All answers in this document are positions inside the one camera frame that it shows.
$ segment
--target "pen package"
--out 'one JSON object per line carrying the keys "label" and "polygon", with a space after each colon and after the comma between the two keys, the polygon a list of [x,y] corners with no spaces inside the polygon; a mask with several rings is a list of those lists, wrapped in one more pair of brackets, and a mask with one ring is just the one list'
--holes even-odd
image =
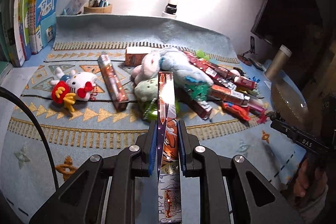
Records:
{"label": "pen package", "polygon": [[109,55],[103,53],[98,58],[98,65],[115,109],[117,111],[125,110],[128,103],[128,97],[112,66]]}

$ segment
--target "plush toy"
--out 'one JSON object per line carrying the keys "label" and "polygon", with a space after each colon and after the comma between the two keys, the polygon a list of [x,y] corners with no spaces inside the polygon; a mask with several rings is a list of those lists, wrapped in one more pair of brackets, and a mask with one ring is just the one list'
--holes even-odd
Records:
{"label": "plush toy", "polygon": [[151,52],[147,54],[141,65],[135,67],[132,71],[132,76],[134,77],[135,84],[139,84],[142,80],[151,79],[154,76],[157,76],[160,66],[160,53],[159,52]]}
{"label": "plush toy", "polygon": [[172,71],[174,82],[178,85],[207,85],[212,86],[212,79],[189,63],[187,56],[181,51],[167,51],[160,59],[163,71]]}
{"label": "plush toy", "polygon": [[70,112],[75,112],[72,106],[76,102],[75,96],[75,93],[70,93],[70,87],[64,81],[59,81],[51,93],[53,101],[57,104],[64,102],[64,107],[68,108]]}
{"label": "plush toy", "polygon": [[64,101],[63,97],[67,98],[68,93],[74,94],[74,101],[88,101],[90,99],[96,86],[97,76],[95,74],[85,71],[76,73],[75,70],[72,70],[69,75],[66,75],[60,67],[56,68],[55,72],[59,80],[52,80],[50,84],[54,86],[51,97],[53,100],[56,98],[54,100],[56,103],[62,103],[60,98]]}
{"label": "plush toy", "polygon": [[141,81],[134,89],[134,94],[141,101],[152,101],[158,97],[158,78]]}

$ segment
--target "white plush toy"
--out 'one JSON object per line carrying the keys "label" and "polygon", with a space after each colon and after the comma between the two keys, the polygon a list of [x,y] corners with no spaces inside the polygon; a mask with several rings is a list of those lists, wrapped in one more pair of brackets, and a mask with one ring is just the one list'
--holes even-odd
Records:
{"label": "white plush toy", "polygon": [[56,86],[60,81],[64,81],[70,88],[70,93],[75,93],[75,100],[88,101],[91,92],[96,86],[97,76],[90,72],[78,72],[72,70],[69,75],[64,74],[60,67],[55,70],[59,80],[51,80],[50,84]]}

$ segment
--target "book spine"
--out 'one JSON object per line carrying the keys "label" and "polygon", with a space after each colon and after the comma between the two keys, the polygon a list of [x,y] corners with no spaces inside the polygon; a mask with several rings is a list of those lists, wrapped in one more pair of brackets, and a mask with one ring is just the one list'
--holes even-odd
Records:
{"label": "book spine", "polygon": [[29,44],[31,47],[31,53],[35,54],[36,50],[34,47],[33,41],[33,34],[32,34],[32,0],[28,0],[27,2],[27,27],[28,27],[28,38],[29,38]]}
{"label": "book spine", "polygon": [[31,33],[30,45],[31,45],[31,48],[34,47],[34,53],[38,53],[38,50],[35,44],[35,37],[34,37],[34,14],[33,12],[34,12],[34,0],[31,0],[31,3],[30,3],[30,33]]}
{"label": "book spine", "polygon": [[40,50],[42,50],[43,45],[42,45],[42,40],[38,39],[37,34],[36,34],[36,0],[34,0],[34,5],[33,5],[34,11],[33,11],[33,15],[34,15],[34,38],[35,38],[35,43],[36,43],[36,48],[37,48],[37,52],[39,52]]}
{"label": "book spine", "polygon": [[25,61],[25,56],[18,28],[18,0],[14,0],[14,7],[13,7],[13,36],[15,41],[14,50],[17,52],[20,66],[22,66]]}
{"label": "book spine", "polygon": [[41,25],[38,25],[36,28],[36,43],[42,45]]}
{"label": "book spine", "polygon": [[23,15],[23,0],[18,1],[18,20],[19,20],[19,31],[20,31],[20,39],[21,39],[21,45],[24,52],[24,56],[26,60],[29,60],[32,56],[32,52],[30,50],[30,47],[27,47],[24,30],[23,30],[23,24],[24,24],[24,17]]}

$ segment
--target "toy figure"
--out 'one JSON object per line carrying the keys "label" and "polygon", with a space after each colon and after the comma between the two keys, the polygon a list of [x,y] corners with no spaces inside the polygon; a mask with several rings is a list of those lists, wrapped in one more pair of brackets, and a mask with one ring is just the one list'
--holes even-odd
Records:
{"label": "toy figure", "polygon": [[64,106],[74,112],[72,105],[76,100],[88,101],[90,99],[96,86],[97,76],[85,71],[76,73],[75,70],[66,75],[60,67],[56,68],[55,72],[59,80],[50,81],[50,84],[54,86],[51,97],[58,104],[64,102]]}

